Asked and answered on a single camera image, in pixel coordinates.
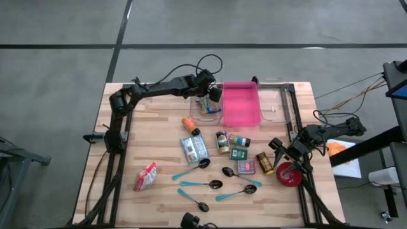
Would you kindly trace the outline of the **colourful sprinkles jar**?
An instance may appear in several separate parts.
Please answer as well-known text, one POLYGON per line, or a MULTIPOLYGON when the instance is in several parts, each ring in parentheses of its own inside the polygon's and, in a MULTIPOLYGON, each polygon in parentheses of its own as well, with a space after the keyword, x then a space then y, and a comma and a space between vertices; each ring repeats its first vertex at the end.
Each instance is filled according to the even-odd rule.
POLYGON ((236 145, 236 146, 242 146, 248 148, 251 144, 251 139, 246 138, 246 137, 241 137, 238 135, 229 135, 229 142, 230 144, 236 145))

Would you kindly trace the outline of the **red round bowl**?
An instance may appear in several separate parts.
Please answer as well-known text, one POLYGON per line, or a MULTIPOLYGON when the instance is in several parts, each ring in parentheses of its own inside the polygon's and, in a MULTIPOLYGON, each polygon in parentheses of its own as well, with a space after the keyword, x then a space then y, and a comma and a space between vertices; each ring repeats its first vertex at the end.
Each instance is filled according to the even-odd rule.
POLYGON ((302 181, 302 173, 298 169, 287 171, 293 163, 284 162, 277 167, 276 176, 277 180, 284 186, 296 187, 302 181))

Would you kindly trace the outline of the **silver blue snack bag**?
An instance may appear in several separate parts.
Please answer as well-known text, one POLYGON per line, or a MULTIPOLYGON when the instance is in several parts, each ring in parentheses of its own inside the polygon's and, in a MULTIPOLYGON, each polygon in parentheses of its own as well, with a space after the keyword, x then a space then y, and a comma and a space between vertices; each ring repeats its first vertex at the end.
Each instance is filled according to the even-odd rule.
POLYGON ((180 145, 188 165, 210 157, 202 134, 180 139, 180 145))

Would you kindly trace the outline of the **red snack bag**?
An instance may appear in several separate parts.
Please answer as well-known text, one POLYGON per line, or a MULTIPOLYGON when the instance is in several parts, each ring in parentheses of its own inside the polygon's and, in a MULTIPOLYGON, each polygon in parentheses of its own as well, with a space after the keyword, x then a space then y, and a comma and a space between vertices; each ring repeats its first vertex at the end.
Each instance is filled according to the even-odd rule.
POLYGON ((149 188, 157 177, 157 166, 153 162, 144 169, 142 169, 135 179, 134 191, 141 191, 149 188))

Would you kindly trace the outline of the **black workstation stand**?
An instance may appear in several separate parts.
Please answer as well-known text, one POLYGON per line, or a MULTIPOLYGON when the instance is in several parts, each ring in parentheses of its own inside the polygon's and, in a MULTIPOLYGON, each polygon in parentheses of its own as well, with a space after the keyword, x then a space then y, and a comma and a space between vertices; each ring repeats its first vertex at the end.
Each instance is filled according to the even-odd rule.
MULTIPOLYGON (((383 64, 388 90, 407 80, 407 59, 383 64)), ((374 151, 389 147, 394 161, 404 204, 407 208, 407 100, 392 99, 398 125, 331 157, 331 165, 341 165, 374 151)))

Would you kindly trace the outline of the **black spoon teal handle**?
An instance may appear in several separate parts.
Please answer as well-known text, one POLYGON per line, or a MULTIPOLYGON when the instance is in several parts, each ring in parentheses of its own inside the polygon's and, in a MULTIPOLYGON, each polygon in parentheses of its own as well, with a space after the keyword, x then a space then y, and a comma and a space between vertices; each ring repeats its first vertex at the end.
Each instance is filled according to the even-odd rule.
POLYGON ((202 212, 209 212, 209 206, 204 203, 204 202, 198 202, 196 201, 194 198, 192 198, 189 194, 187 194, 183 189, 178 188, 177 189, 178 194, 186 197, 188 200, 193 201, 194 203, 196 203, 196 205, 198 206, 198 208, 202 211, 202 212))
POLYGON ((209 164, 210 164, 210 159, 208 159, 208 158, 202 159, 201 161, 199 161, 197 166, 194 166, 194 167, 192 167, 192 168, 190 168, 190 169, 188 169, 188 170, 186 170, 186 171, 184 171, 182 173, 173 175, 172 180, 175 181, 175 180, 179 179, 180 177, 192 172, 195 169, 205 169, 206 167, 209 166, 209 164))
POLYGON ((259 181, 255 181, 255 180, 252 180, 252 179, 249 179, 249 178, 246 178, 246 177, 243 177, 243 176, 241 176, 241 175, 238 175, 238 174, 234 173, 233 169, 232 169, 232 168, 229 168, 229 167, 223 167, 223 168, 222 168, 222 172, 223 172, 224 175, 226 175, 226 176, 228 176, 228 177, 237 176, 237 177, 239 177, 240 179, 243 179, 243 180, 245 180, 245 181, 247 181, 247 182, 253 184, 254 186, 262 187, 262 185, 263 185, 263 184, 260 183, 259 181))
POLYGON ((181 186, 208 186, 212 189, 220 189, 223 186, 223 182, 220 180, 212 180, 209 181, 208 183, 196 183, 196 182, 190 182, 190 181, 181 181, 179 183, 181 186))
POLYGON ((216 200, 217 202, 220 202, 220 201, 223 201, 223 200, 225 200, 225 199, 227 199, 227 198, 229 198, 229 197, 232 197, 232 196, 234 196, 234 195, 237 195, 237 194, 239 194, 239 193, 245 193, 245 194, 251 195, 251 194, 255 193, 256 191, 257 191, 257 187, 254 186, 254 185, 252 185, 252 184, 250 184, 250 185, 245 186, 242 191, 238 191, 238 192, 230 193, 230 194, 218 195, 218 196, 215 197, 215 200, 216 200))

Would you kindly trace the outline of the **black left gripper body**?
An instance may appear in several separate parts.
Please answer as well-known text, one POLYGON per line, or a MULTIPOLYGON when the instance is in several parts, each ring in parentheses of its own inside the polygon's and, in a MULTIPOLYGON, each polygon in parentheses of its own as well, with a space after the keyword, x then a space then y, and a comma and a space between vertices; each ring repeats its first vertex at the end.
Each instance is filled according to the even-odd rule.
POLYGON ((208 70, 203 70, 192 77, 191 95, 203 97, 209 93, 210 86, 216 81, 215 77, 208 70))

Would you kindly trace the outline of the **spice jar gold lid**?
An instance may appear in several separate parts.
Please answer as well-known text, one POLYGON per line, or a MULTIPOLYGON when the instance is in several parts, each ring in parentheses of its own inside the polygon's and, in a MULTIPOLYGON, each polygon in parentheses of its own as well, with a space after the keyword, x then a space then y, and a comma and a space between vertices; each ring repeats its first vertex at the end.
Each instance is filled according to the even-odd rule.
POLYGON ((230 152, 230 144, 225 130, 219 130, 216 132, 216 142, 220 155, 225 155, 230 152))

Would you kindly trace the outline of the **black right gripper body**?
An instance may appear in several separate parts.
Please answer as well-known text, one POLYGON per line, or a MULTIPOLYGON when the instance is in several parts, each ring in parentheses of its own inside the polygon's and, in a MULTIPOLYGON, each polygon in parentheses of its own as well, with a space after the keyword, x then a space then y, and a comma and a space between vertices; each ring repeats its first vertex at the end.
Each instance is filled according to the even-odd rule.
POLYGON ((308 149, 305 144, 303 144, 298 137, 296 137, 286 148, 278 138, 273 138, 269 142, 269 147, 274 151, 277 148, 285 148, 286 153, 284 157, 288 160, 292 160, 294 164, 299 168, 302 173, 311 173, 313 167, 310 165, 310 162, 305 158, 308 158, 308 154, 312 151, 308 149))

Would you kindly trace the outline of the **red patterned tin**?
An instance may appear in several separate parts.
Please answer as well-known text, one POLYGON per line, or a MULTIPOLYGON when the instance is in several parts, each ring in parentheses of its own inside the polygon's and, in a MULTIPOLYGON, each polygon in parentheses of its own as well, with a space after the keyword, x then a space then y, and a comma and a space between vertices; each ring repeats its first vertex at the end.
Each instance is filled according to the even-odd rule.
POLYGON ((255 161, 253 159, 237 161, 238 174, 254 175, 256 173, 255 161))

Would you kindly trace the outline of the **blue white snack bag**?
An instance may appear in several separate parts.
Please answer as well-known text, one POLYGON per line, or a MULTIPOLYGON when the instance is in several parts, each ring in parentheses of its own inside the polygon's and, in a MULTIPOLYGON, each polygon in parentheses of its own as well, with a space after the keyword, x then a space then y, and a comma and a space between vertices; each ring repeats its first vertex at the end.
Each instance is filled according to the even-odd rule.
POLYGON ((219 103, 210 100, 209 95, 199 98, 199 104, 201 113, 203 115, 218 113, 221 111, 221 106, 219 105, 219 103))

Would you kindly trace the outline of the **black metal floor stand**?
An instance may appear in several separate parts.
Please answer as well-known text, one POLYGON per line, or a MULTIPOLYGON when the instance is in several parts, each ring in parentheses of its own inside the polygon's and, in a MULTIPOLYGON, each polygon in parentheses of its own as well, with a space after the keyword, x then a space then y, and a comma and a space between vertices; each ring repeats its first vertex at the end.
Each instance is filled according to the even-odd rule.
POLYGON ((31 153, 0 137, 0 229, 10 220, 30 164, 48 166, 50 160, 50 156, 31 153))

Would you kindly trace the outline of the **green pepper tin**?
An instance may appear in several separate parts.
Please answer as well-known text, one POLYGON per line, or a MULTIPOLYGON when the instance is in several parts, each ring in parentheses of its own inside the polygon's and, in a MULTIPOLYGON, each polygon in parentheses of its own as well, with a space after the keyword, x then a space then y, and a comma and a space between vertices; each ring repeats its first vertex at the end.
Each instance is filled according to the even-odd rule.
POLYGON ((247 160, 248 151, 242 148, 232 148, 230 150, 230 160, 247 160))

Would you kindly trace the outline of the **brown spice tin yellow cap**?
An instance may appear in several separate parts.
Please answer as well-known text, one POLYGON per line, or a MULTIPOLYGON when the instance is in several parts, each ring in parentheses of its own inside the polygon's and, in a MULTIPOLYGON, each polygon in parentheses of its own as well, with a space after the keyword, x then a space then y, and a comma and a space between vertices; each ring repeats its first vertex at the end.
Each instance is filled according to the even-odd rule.
POLYGON ((265 152, 259 153, 256 155, 256 159, 259 162, 259 165, 264 173, 264 175, 269 176, 274 173, 273 165, 271 164, 269 158, 265 152))

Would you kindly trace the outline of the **pink plastic bin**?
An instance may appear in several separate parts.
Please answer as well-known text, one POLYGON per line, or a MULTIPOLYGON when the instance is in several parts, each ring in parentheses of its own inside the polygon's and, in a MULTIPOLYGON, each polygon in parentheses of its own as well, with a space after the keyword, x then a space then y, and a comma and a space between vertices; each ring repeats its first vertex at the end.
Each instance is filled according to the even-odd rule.
POLYGON ((254 127, 260 123, 258 86, 255 82, 223 83, 223 118, 227 127, 254 127))

